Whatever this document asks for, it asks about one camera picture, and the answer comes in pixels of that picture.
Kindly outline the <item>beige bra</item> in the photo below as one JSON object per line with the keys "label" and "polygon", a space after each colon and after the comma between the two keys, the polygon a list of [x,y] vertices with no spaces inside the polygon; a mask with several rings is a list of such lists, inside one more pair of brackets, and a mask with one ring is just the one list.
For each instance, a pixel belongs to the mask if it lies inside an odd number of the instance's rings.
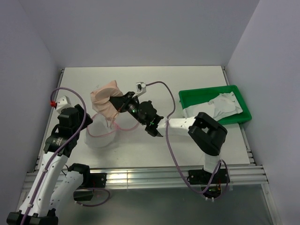
{"label": "beige bra", "polygon": [[122,97],[123,95],[116,80],[90,93],[93,110],[105,117],[107,126],[112,127],[119,115],[118,110],[110,102],[110,97]]}

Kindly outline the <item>mesh laundry bag pink trim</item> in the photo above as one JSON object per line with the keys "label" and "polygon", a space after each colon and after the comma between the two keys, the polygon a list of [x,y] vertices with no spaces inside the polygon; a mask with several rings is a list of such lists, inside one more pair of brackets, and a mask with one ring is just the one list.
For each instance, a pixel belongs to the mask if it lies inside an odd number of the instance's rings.
{"label": "mesh laundry bag pink trim", "polygon": [[132,119],[115,120],[113,123],[107,121],[105,117],[96,113],[92,117],[93,122],[87,126],[84,142],[87,146],[94,149],[104,148],[114,142],[119,132],[133,131],[139,123]]}

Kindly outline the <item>white cloth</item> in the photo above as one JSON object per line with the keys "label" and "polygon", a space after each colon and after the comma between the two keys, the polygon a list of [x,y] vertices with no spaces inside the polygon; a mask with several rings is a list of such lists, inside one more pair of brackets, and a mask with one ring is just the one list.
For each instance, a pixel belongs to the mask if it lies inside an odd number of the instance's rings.
{"label": "white cloth", "polygon": [[194,117],[201,112],[219,121],[225,117],[240,114],[243,112],[243,109],[233,92],[221,93],[209,102],[192,105],[183,109],[185,118]]}

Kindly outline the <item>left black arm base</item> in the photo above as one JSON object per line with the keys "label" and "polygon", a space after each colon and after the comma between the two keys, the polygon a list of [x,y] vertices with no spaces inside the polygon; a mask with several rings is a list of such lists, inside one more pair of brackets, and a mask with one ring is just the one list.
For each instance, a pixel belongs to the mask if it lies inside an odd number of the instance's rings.
{"label": "left black arm base", "polygon": [[100,197],[106,186],[107,174],[102,173],[91,173],[89,179],[82,184],[73,193],[73,199],[77,202],[91,201],[94,197]]}

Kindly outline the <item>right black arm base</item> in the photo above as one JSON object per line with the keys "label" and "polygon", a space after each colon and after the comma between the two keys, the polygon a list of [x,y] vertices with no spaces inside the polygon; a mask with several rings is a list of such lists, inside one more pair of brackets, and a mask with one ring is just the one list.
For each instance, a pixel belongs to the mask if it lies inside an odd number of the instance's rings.
{"label": "right black arm base", "polygon": [[[203,191],[209,180],[211,174],[201,170],[189,170],[187,181],[190,185],[200,185]],[[225,191],[228,190],[230,184],[230,176],[227,169],[218,168],[216,174],[212,178],[209,188],[203,193],[205,200],[214,201],[216,198],[220,197]]]}

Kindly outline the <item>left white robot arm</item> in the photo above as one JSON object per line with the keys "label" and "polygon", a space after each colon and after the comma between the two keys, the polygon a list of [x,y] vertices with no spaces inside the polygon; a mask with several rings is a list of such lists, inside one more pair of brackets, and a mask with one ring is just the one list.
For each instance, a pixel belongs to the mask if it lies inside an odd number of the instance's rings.
{"label": "left white robot arm", "polygon": [[91,183],[90,167],[74,163],[56,187],[60,173],[77,145],[80,132],[93,120],[79,105],[62,109],[59,123],[46,139],[42,164],[26,199],[17,212],[10,212],[9,225],[56,225],[63,205],[79,187]]}

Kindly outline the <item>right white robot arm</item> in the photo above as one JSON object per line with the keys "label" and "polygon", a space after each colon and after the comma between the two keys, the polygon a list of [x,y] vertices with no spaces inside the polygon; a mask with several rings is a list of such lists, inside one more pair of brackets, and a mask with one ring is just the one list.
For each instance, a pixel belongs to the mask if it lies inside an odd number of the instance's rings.
{"label": "right white robot arm", "polygon": [[188,172],[190,184],[215,184],[228,178],[226,170],[220,168],[220,152],[227,129],[208,114],[200,112],[190,118],[168,119],[157,114],[150,100],[140,102],[134,92],[128,92],[122,97],[110,97],[109,101],[118,112],[131,114],[153,137],[178,135],[192,138],[205,158],[203,169]]}

